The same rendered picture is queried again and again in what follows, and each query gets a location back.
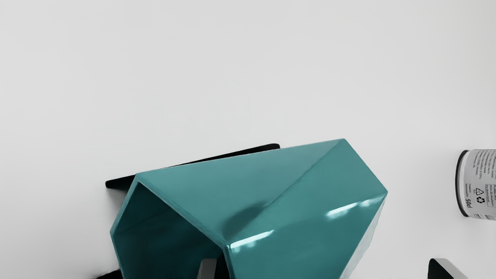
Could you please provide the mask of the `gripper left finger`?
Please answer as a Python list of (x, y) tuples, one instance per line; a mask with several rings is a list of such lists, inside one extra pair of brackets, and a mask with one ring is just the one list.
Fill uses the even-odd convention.
[(200, 263), (197, 279), (215, 279), (216, 268), (216, 258), (204, 258)]

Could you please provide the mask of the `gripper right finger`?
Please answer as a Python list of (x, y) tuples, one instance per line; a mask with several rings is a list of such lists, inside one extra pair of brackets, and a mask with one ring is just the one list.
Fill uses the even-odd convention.
[(431, 258), (427, 279), (469, 279), (459, 268), (446, 258)]

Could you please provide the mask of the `teal faceted mug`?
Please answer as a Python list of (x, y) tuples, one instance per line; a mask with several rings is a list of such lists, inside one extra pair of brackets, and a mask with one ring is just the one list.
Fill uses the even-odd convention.
[(387, 194), (337, 139), (138, 173), (110, 236), (123, 279), (348, 279)]

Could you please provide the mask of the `white printed can, black rim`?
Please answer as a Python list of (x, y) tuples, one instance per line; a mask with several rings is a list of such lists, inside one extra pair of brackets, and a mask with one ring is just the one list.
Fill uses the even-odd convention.
[(496, 150), (464, 150), (457, 161), (455, 194), (464, 217), (496, 221)]

